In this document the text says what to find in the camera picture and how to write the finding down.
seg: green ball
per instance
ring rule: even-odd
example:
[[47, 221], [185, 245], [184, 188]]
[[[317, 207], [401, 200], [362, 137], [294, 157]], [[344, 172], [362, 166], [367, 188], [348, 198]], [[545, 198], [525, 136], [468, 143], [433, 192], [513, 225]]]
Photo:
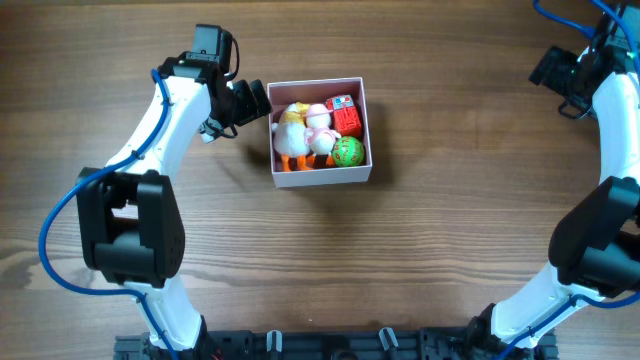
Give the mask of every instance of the green ball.
[[353, 136], [344, 136], [333, 145], [331, 156], [340, 167], [358, 166], [364, 161], [364, 145]]

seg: red block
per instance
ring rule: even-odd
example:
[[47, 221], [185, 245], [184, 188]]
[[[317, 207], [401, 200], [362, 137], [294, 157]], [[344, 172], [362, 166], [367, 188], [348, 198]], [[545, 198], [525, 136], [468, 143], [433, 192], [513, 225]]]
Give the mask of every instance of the red block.
[[351, 95], [334, 96], [327, 100], [327, 108], [333, 110], [333, 124], [342, 136], [362, 136], [362, 121]]

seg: wooden table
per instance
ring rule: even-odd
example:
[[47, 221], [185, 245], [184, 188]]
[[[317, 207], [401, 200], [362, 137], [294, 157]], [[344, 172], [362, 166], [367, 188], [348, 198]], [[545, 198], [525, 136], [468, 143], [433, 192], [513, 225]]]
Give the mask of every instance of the wooden table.
[[[109, 359], [115, 335], [145, 331], [131, 300], [55, 285], [36, 239], [80, 169], [128, 139], [149, 69], [189, 49], [196, 23], [237, 37], [240, 78], [362, 76], [374, 158], [367, 184], [276, 190], [266, 120], [234, 141], [194, 136], [174, 184], [181, 274], [211, 329], [465, 325], [542, 267], [556, 223], [597, 185], [597, 123], [560, 117], [561, 98], [527, 81], [549, 46], [586, 41], [527, 1], [3, 7], [0, 358]], [[77, 223], [73, 203], [53, 265], [109, 287], [85, 267]], [[588, 309], [558, 334], [562, 359], [633, 358], [640, 312]]]

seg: white box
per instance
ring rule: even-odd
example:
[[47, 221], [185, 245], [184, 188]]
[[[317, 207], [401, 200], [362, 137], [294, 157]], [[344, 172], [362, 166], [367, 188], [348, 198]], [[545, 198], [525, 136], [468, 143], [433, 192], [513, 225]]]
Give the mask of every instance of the white box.
[[[327, 99], [338, 95], [351, 95], [359, 108], [362, 121], [362, 144], [364, 145], [365, 163], [355, 167], [336, 167], [309, 171], [276, 171], [281, 168], [280, 156], [273, 149], [273, 133], [271, 124], [280, 119], [284, 109], [295, 102], [325, 103]], [[371, 157], [371, 141], [369, 123], [367, 121], [367, 102], [364, 94], [362, 78], [343, 78], [308, 81], [287, 81], [267, 84], [267, 96], [273, 106], [269, 115], [269, 146], [271, 146], [271, 174], [277, 188], [310, 186], [323, 184], [339, 184], [365, 182], [369, 179], [373, 159]]]

